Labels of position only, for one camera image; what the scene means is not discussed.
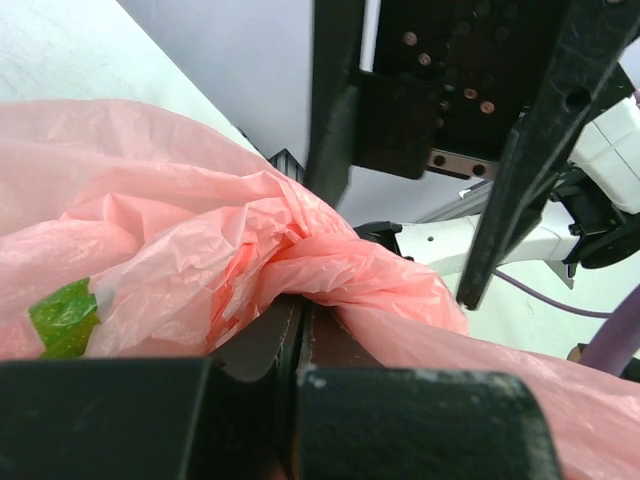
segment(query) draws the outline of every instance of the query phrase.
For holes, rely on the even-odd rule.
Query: cable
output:
[[[580,363],[619,377],[640,349],[640,285],[602,324]]]
[[[556,308],[558,308],[560,310],[564,310],[565,312],[573,313],[574,315],[581,315],[583,317],[591,317],[591,318],[609,318],[612,315],[611,313],[594,312],[594,311],[591,311],[591,310],[583,310],[581,308],[572,307],[570,305],[565,305],[564,303],[560,303],[557,300],[554,300],[552,298],[549,298],[549,297],[541,294],[540,292],[537,292],[533,288],[528,287],[527,285],[525,285],[524,283],[519,282],[518,280],[516,280],[513,277],[510,277],[506,273],[503,273],[503,272],[501,272],[499,270],[494,270],[493,273],[495,274],[496,277],[501,278],[505,282],[510,283],[514,287],[519,288],[520,290],[522,290],[525,293],[528,293],[532,297],[537,298],[538,300],[540,300],[540,301],[542,301],[542,302],[544,302],[544,303],[546,303],[548,305],[551,305],[552,307],[556,307]]]

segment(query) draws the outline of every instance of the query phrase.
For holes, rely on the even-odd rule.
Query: pink plastic bag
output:
[[[524,379],[567,478],[640,478],[640,386],[466,337],[436,274],[203,125],[122,101],[3,106],[0,162],[0,358],[60,347],[38,315],[61,304],[38,302],[84,278],[60,298],[86,291],[89,356],[203,354],[302,293],[388,366]]]

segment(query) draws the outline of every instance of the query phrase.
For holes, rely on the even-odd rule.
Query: green leaf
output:
[[[40,358],[82,355],[93,328],[100,323],[98,305],[89,293],[89,279],[71,283],[36,303],[29,316],[45,345]]]

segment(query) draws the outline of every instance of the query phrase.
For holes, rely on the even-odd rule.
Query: translucent plastic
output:
[[[0,358],[203,354],[302,293],[388,366],[524,379],[567,478],[640,478],[640,386],[468,338],[435,273],[203,125],[121,101],[3,106],[0,162]]]

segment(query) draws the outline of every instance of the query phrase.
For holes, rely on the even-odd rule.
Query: white plastic casing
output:
[[[640,109],[622,100],[584,128],[570,158],[623,212],[640,212]]]

